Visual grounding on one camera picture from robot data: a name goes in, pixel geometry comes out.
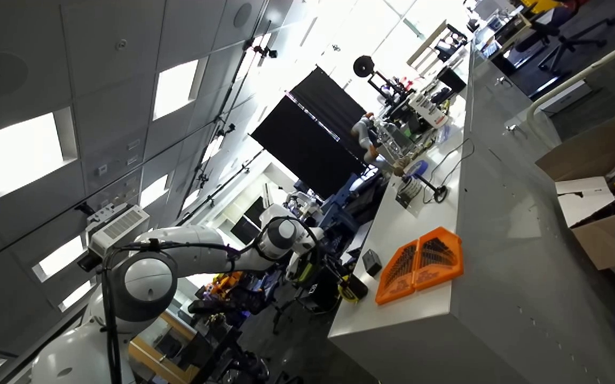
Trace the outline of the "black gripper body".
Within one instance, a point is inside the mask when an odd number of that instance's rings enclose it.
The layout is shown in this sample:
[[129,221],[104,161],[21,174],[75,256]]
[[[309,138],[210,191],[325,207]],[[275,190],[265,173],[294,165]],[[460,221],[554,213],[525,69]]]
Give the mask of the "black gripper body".
[[336,297],[334,265],[322,248],[314,248],[311,251],[304,253],[297,261],[297,269],[289,272],[289,282],[298,297]]

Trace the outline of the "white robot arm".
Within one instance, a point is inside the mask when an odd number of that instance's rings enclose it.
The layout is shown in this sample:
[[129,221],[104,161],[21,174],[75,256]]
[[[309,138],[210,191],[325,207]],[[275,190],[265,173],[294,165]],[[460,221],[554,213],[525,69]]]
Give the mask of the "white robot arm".
[[325,231],[292,216],[269,217],[241,248],[210,225],[168,225],[106,249],[101,283],[79,325],[33,360],[33,384],[137,384],[129,346],[175,299],[182,277],[262,272],[325,243]]

